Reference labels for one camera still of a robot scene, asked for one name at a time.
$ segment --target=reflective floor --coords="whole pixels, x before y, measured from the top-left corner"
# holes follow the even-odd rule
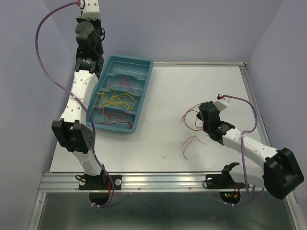
[[[219,193],[211,193],[219,198]],[[288,205],[268,193],[229,207],[203,193],[115,194],[112,206],[90,206],[86,193],[47,194],[40,230],[291,230]],[[248,201],[242,194],[241,203]]]

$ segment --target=black mounting bracket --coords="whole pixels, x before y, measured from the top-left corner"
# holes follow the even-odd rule
[[[51,128],[59,144],[69,152],[87,154],[93,148],[95,133],[87,126],[79,124],[79,121],[72,123],[61,119],[53,121]]]
[[[213,104],[212,101],[201,103],[199,106],[200,111],[197,113],[196,117],[203,123],[203,131],[209,135],[209,137],[223,144],[223,136],[226,135],[227,131],[235,128],[232,124],[221,121],[220,112]]]
[[[79,177],[79,190],[108,190],[109,178],[103,172],[103,170],[98,176],[89,176],[84,174],[80,175]],[[111,175],[111,178],[114,183],[114,190],[121,190],[122,175]]]
[[[204,183],[207,184],[206,188],[208,189],[227,189],[227,188],[235,188],[237,183],[233,181],[229,172],[235,167],[239,165],[237,162],[233,162],[229,165],[226,165],[222,174],[207,174],[206,180]]]
[[[95,73],[99,78],[104,64],[102,57],[104,50],[102,41],[105,39],[105,30],[101,27],[100,20],[82,20],[77,17],[77,43],[75,70],[87,70]]]
[[[264,186],[277,199],[284,199],[303,181],[303,173],[293,152],[287,148],[267,157],[263,167]]]

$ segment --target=cable connector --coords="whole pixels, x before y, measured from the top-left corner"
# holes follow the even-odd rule
[[[84,9],[85,7],[85,1],[83,0],[78,0],[80,3],[78,4],[78,6],[81,8],[81,9]]]
[[[222,98],[224,98],[224,97],[225,97],[225,96],[224,96],[223,94],[220,94],[220,93],[219,93],[219,95],[217,95],[217,98],[216,98],[216,99],[217,99],[217,100],[220,100],[220,99],[222,99]]]

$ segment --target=white cable tie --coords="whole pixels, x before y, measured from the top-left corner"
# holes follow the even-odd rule
[[[76,95],[73,95],[72,98],[73,98],[73,99],[78,98],[79,100],[81,100],[81,98],[80,98],[80,97],[77,97]]]
[[[83,9],[85,6],[85,2],[83,0],[80,1],[80,8]]]

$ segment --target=plastic tray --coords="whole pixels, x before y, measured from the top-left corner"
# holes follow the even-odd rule
[[[154,61],[150,59],[125,55],[109,56],[88,106],[96,128],[121,133],[135,132],[153,66]],[[125,104],[108,105],[112,94],[121,95]],[[88,117],[86,124],[91,126]]]

